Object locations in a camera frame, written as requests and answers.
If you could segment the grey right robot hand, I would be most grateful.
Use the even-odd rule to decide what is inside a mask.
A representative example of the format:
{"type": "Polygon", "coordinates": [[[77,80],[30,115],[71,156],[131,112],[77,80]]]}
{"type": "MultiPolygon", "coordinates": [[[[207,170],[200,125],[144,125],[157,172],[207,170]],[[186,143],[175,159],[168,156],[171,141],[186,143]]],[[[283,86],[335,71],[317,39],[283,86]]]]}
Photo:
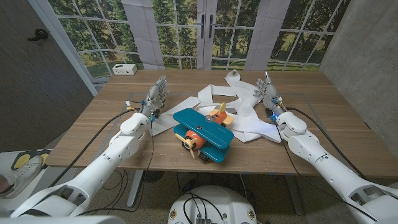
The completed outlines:
{"type": "Polygon", "coordinates": [[[261,78],[257,80],[257,89],[254,92],[256,96],[261,98],[266,107],[266,115],[275,120],[279,115],[286,112],[286,109],[282,105],[282,97],[278,94],[267,70],[264,72],[264,76],[264,80],[261,78]]]}

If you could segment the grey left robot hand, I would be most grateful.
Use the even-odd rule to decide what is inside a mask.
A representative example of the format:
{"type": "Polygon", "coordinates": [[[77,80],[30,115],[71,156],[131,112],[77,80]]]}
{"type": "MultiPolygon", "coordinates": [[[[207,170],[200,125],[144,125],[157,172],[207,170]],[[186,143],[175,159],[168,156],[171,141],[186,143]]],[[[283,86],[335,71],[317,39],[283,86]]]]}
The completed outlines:
{"type": "Polygon", "coordinates": [[[160,109],[164,107],[165,96],[168,92],[166,76],[162,75],[151,86],[139,112],[150,119],[153,117],[157,119],[160,115],[160,109]]]}

